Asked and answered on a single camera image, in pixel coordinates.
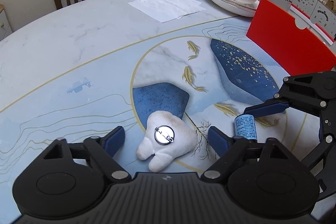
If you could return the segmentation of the white side cabinet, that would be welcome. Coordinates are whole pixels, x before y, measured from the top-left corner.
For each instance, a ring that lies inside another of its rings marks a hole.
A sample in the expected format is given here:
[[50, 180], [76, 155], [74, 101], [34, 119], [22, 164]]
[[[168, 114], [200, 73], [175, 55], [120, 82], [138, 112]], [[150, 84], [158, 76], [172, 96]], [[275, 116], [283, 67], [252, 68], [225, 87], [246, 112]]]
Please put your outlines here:
[[0, 40], [3, 40], [12, 33], [13, 32], [7, 19], [5, 8], [3, 4], [0, 4]]

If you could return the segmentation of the white paper napkin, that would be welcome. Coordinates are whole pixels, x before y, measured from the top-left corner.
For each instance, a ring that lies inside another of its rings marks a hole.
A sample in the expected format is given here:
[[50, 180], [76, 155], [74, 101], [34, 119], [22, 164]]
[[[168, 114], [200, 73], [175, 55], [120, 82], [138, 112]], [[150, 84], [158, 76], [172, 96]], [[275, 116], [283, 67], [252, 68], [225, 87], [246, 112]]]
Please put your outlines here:
[[205, 10], [196, 0], [135, 0], [128, 4], [160, 23]]

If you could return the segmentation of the small brown bottle blue label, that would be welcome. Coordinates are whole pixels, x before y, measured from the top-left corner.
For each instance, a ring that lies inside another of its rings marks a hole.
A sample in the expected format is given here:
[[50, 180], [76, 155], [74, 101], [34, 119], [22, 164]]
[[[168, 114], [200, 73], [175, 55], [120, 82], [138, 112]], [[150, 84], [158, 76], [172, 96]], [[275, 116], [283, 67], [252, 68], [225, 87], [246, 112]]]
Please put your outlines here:
[[234, 120], [235, 135], [248, 140], [257, 140], [255, 118], [250, 114], [242, 114]]

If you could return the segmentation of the red cardboard box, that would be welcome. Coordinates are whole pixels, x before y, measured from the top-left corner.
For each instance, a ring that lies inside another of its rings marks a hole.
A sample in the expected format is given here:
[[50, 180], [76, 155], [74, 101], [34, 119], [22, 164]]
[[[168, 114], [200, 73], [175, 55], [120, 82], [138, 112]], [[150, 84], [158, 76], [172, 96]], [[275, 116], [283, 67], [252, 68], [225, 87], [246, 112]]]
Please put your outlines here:
[[247, 37], [291, 76], [335, 67], [335, 54], [310, 30], [298, 28], [295, 18], [270, 0], [260, 0]]

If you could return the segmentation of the white tooth plush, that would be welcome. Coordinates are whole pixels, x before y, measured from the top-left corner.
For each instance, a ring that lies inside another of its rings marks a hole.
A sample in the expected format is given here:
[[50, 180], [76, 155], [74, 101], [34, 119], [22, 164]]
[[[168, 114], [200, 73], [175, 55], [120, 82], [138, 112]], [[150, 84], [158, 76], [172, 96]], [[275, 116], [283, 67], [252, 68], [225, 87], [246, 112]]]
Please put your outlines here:
[[168, 111], [155, 111], [147, 119], [147, 128], [136, 150], [140, 160], [151, 158], [148, 168], [157, 173], [174, 159], [192, 151], [198, 143], [197, 133]]

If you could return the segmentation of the white plate stack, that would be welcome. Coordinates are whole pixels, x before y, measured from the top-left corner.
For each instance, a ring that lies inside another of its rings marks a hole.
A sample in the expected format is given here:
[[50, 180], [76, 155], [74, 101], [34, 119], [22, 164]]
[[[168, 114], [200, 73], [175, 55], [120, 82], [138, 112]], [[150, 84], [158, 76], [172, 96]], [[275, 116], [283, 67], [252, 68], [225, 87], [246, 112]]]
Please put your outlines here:
[[252, 4], [239, 3], [235, 0], [211, 0], [214, 4], [223, 8], [226, 11], [234, 14], [253, 18], [259, 5], [259, 0], [256, 0]]

